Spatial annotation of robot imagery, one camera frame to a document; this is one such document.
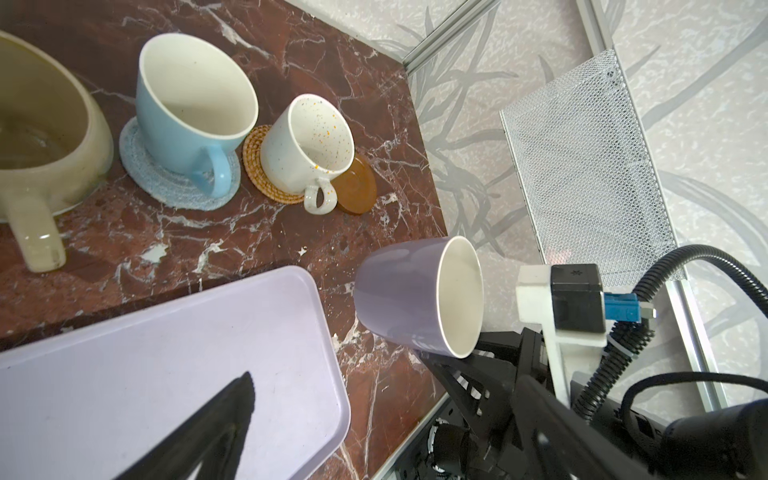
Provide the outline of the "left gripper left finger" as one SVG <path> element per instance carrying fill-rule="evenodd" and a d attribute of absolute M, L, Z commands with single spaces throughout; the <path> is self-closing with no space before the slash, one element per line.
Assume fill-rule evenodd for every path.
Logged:
<path fill-rule="evenodd" d="M 254 408 L 254 383 L 246 372 L 118 477 L 233 479 Z"/>

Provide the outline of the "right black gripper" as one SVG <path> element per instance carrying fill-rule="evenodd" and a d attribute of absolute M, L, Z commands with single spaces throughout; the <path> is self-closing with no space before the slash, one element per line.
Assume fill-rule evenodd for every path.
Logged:
<path fill-rule="evenodd" d="M 447 415 L 430 427 L 427 464 L 447 477 L 529 479 L 512 395 L 524 376 L 552 389 L 543 335 L 529 328 L 485 332 L 463 359 L 427 352 L 419 358 L 450 398 Z"/>

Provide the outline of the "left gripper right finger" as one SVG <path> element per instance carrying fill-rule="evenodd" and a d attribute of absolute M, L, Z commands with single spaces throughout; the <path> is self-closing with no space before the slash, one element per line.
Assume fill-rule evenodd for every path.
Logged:
<path fill-rule="evenodd" d="M 532 377 L 517 380 L 512 407 L 532 478 L 650 477 Z"/>

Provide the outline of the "white mug purple handle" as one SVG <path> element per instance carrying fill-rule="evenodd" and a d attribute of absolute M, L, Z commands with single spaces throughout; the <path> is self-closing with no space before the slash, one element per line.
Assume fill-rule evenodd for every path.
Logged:
<path fill-rule="evenodd" d="M 474 350 L 484 315 L 480 261 L 463 236 L 394 244 L 357 271 L 356 316 L 399 345 L 458 359 Z"/>

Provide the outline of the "grey-blue woven coaster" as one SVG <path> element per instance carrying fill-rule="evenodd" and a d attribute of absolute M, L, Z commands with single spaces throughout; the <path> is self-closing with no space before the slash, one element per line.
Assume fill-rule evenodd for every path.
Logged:
<path fill-rule="evenodd" d="M 155 200 L 176 209 L 217 210 L 235 196 L 241 182 L 240 159 L 232 152 L 227 156 L 232 168 L 227 192 L 218 198 L 206 195 L 189 178 L 161 167 L 152 159 L 142 142 L 136 117 L 121 131 L 119 152 L 122 165 L 134 182 Z"/>

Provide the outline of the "white speckled mug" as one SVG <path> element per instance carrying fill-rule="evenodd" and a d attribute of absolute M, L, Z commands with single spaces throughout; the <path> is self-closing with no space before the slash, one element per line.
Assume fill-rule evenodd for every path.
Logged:
<path fill-rule="evenodd" d="M 353 136 L 343 115 L 323 97 L 302 94 L 266 134 L 260 162 L 276 188 L 301 196 L 308 213 L 326 215 L 338 202 L 332 181 L 349 169 L 354 154 Z"/>

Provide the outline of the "beige mug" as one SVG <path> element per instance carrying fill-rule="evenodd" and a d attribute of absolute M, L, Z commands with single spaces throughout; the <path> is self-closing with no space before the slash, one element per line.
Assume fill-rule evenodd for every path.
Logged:
<path fill-rule="evenodd" d="M 62 267 L 56 216 L 81 204 L 106 179 L 114 158 L 99 105 L 60 62 L 1 34 L 1 220 L 27 268 Z"/>

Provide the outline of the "white mug blue handle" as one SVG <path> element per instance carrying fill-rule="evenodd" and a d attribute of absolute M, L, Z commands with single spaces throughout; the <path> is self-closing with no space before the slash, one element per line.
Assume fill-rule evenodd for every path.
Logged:
<path fill-rule="evenodd" d="M 228 156 L 255 126 L 259 104 L 228 54 L 198 37 L 166 33 L 140 51 L 136 113 L 152 160 L 221 198 L 232 182 Z"/>

